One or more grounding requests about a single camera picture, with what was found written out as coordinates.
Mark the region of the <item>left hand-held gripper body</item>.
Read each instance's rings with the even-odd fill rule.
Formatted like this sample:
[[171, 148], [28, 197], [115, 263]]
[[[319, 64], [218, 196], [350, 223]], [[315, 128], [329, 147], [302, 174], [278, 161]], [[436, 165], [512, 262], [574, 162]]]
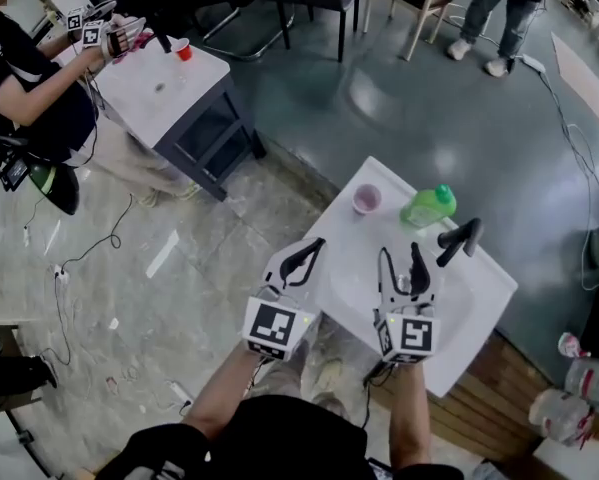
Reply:
[[246, 306], [242, 339], [249, 350], [270, 360], [290, 360], [321, 313], [317, 296], [325, 251], [317, 272], [308, 284], [283, 287], [279, 266], [291, 252], [291, 245], [269, 259], [262, 274], [262, 286], [256, 295], [248, 299]]

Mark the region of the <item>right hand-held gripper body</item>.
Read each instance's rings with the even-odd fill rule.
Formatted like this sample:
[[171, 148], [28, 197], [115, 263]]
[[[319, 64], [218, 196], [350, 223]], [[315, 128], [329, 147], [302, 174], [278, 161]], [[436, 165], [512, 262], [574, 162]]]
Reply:
[[434, 354], [440, 334], [440, 320], [434, 316], [436, 286], [431, 274], [430, 288], [424, 294], [410, 293], [410, 269], [398, 275], [394, 296], [380, 296], [374, 309], [373, 326], [379, 340], [382, 361], [416, 364]]

